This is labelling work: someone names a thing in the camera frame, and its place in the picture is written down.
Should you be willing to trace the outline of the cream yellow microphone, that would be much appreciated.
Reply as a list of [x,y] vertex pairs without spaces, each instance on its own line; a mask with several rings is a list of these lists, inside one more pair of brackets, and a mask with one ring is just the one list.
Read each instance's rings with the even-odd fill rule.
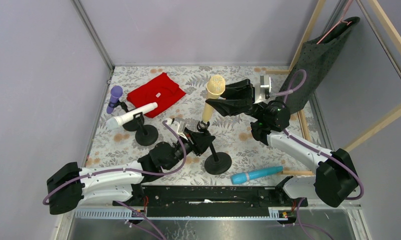
[[[206,100],[218,99],[221,96],[221,94],[225,91],[225,89],[226,89],[226,81],[224,77],[218,74],[213,75],[209,79],[206,85],[206,90],[207,90]],[[203,123],[208,123],[213,115],[213,112],[214,108],[210,106],[208,103],[205,103],[201,121]]]

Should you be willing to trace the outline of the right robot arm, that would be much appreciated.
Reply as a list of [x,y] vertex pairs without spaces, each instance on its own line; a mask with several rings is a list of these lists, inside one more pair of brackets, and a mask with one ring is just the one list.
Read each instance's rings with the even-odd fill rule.
[[291,133],[290,110],[283,101],[270,100],[272,80],[260,77],[257,85],[249,79],[225,84],[223,78],[211,79],[207,85],[205,106],[221,116],[248,115],[253,138],[276,148],[306,166],[313,177],[292,177],[283,184],[283,191],[291,198],[320,199],[336,208],[343,201],[361,199],[365,193],[349,153],[323,148]]

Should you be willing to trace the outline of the floral table mat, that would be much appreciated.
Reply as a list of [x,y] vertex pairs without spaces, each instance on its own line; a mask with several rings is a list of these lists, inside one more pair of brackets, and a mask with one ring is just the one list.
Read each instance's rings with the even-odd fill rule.
[[[124,94],[135,90],[162,73],[168,75],[185,92],[183,98],[162,114],[147,118],[145,121],[158,130],[158,141],[170,144],[176,138],[162,125],[166,118],[182,118],[190,130],[195,130],[202,117],[207,95],[206,85],[211,76],[221,75],[227,83],[250,79],[257,83],[264,73],[263,67],[253,66],[118,66],[114,70],[111,86],[121,86]],[[91,151],[85,166],[103,168],[117,166],[146,155],[149,148],[137,144],[135,135],[123,128],[110,130],[106,121],[110,115],[103,112],[100,116]],[[156,185],[196,185],[229,186],[233,174],[259,170],[267,167],[282,166],[289,172],[303,172],[307,168],[288,154],[254,140],[250,124],[253,119],[246,115],[222,117],[214,113],[209,131],[215,136],[213,145],[218,152],[230,155],[232,165],[221,175],[206,172],[204,162],[211,152],[197,156],[187,156],[183,167],[177,173],[161,177]]]

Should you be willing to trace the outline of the white microphone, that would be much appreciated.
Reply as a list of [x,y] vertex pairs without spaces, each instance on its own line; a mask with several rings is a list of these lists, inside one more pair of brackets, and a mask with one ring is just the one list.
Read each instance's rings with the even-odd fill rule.
[[133,110],[130,110],[129,112],[127,112],[125,114],[113,116],[106,121],[106,127],[109,130],[117,129],[117,128],[123,126],[124,124],[132,121],[135,118],[135,116],[144,115],[146,113],[149,113],[149,112],[155,110],[157,107],[158,107],[158,104],[156,102],[152,102],[152,103],[143,105],[141,107],[135,108]]

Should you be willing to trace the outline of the purple microphone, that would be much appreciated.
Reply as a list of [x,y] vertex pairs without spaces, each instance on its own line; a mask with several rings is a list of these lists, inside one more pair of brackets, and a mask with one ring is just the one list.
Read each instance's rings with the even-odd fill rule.
[[123,88],[119,85],[115,85],[110,90],[109,103],[106,108],[107,114],[112,114],[114,109],[119,105],[120,98],[123,95]]

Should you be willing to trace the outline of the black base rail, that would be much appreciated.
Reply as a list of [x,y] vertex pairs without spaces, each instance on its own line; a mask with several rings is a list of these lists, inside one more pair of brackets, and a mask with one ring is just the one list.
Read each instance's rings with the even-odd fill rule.
[[291,209],[281,189],[264,186],[141,186],[124,204],[148,217],[268,217],[269,208]]

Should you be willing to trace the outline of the red folded cloth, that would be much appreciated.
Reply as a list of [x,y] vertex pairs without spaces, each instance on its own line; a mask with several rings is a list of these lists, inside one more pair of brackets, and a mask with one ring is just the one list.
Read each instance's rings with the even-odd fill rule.
[[186,93],[163,72],[146,84],[127,94],[127,101],[140,108],[150,103],[157,103],[157,108],[144,113],[148,118],[155,118],[183,98]]

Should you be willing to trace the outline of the dark grey hanging cloth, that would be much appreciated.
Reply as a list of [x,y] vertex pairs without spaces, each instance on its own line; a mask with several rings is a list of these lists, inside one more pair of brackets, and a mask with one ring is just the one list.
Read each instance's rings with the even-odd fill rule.
[[352,30],[360,21],[361,18],[358,16],[349,17],[339,23],[327,36],[321,35],[302,44],[298,61],[280,88],[281,92],[294,89],[302,81],[303,74],[297,75],[292,85],[289,85],[290,80],[296,71],[306,71],[303,85],[289,94],[285,101],[292,115],[305,107],[311,95],[331,70]]

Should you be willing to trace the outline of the pink clothes hanger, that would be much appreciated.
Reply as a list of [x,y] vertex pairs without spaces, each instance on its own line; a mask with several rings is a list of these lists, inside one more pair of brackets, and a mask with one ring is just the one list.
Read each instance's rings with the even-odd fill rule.
[[344,17],[346,15],[346,13],[348,12],[351,4],[352,4],[353,0],[348,0],[344,6],[343,6],[343,10],[342,10],[342,14],[340,16],[340,19],[336,22],[336,24],[331,27],[323,36],[322,38],[316,43],[317,45],[319,45],[339,24],[346,24],[347,26],[349,26],[352,21],[346,21],[344,20]]

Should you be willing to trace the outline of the teal blue microphone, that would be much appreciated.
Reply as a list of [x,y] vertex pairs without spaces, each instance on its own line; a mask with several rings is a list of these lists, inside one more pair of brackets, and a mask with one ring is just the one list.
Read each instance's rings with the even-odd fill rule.
[[248,172],[240,172],[232,175],[230,177],[230,181],[233,185],[239,185],[248,182],[250,180],[255,180],[258,178],[275,175],[277,173],[282,172],[283,169],[284,169],[283,166],[273,166]]

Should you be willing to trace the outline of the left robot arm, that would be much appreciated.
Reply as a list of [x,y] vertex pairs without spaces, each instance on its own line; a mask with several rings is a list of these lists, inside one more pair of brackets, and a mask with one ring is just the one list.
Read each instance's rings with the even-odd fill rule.
[[208,132],[185,128],[175,143],[159,142],[148,154],[130,163],[102,168],[66,163],[47,179],[48,194],[42,203],[51,215],[61,215],[82,205],[138,202],[143,198],[142,183],[178,172],[188,154],[202,155],[214,140]]

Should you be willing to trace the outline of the black mic stand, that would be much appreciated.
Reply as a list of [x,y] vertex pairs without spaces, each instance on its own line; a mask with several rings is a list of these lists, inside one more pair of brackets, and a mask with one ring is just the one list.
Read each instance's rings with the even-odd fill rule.
[[204,168],[208,174],[221,175],[232,166],[232,158],[228,153],[216,152],[213,140],[209,145],[211,155],[205,160]]
[[121,101],[116,103],[110,102],[107,110],[114,110],[116,107],[121,107],[125,114],[113,116],[106,121],[106,127],[110,130],[123,127],[128,132],[135,132],[140,128],[139,120],[135,119],[135,113],[128,110],[128,106]]
[[138,124],[138,129],[135,133],[136,142],[144,147],[154,144],[159,137],[157,128],[153,125],[145,124],[144,115],[141,112],[134,114],[133,119]]

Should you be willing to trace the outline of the wooden frame rack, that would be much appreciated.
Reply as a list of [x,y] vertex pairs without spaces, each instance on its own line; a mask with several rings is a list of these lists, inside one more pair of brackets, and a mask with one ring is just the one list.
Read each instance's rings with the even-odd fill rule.
[[[385,50],[385,53],[389,60],[391,61],[394,69],[397,71],[399,78],[401,79],[401,68],[399,67],[399,64],[397,61],[395,61],[393,54],[390,52],[390,50],[387,47],[387,44],[385,41],[382,39],[382,36],[380,32],[378,31],[375,22],[371,19],[369,14],[366,11],[366,8],[364,7],[364,4],[358,0],[357,1],[358,6],[361,8],[361,11],[363,12],[364,16],[367,18],[368,23],[370,24],[371,28],[374,31],[374,34],[380,41],[380,44],[382,48]],[[401,56],[401,35],[397,31],[396,27],[393,25],[391,22],[390,18],[387,16],[385,13],[384,9],[380,5],[380,3],[377,0],[369,0],[368,1],[369,7],[372,9],[374,12],[376,18],[378,19],[378,22],[381,24],[382,28],[384,29],[384,32],[388,35],[390,41],[392,44],[395,46],[396,51],[400,54]],[[303,33],[303,36],[299,42],[299,45],[296,49],[296,52],[293,56],[293,59],[290,63],[290,66],[288,69],[269,69],[266,70],[265,73],[267,75],[288,75],[292,69],[294,68],[295,64],[298,62],[301,54],[301,48],[303,43],[310,37],[311,32],[316,25],[317,19],[325,5],[324,0],[319,0],[315,6],[315,9],[310,17],[310,20],[307,24],[307,27]],[[310,131],[309,131],[309,126],[306,121],[305,113],[303,110],[300,110],[297,112],[297,117],[298,121],[300,124],[300,130],[302,133],[302,136],[305,137],[306,140],[311,140],[310,136]],[[381,117],[379,120],[377,120],[374,124],[369,126],[366,130],[364,130],[362,133],[360,133],[355,139],[349,142],[348,145],[345,146],[345,150],[347,151],[352,151],[356,147],[360,146],[363,144],[365,141],[376,135],[378,132],[383,130],[385,127],[389,126],[391,123],[393,123],[395,120],[401,117],[401,103],[394,107],[391,111],[386,113],[383,117]]]

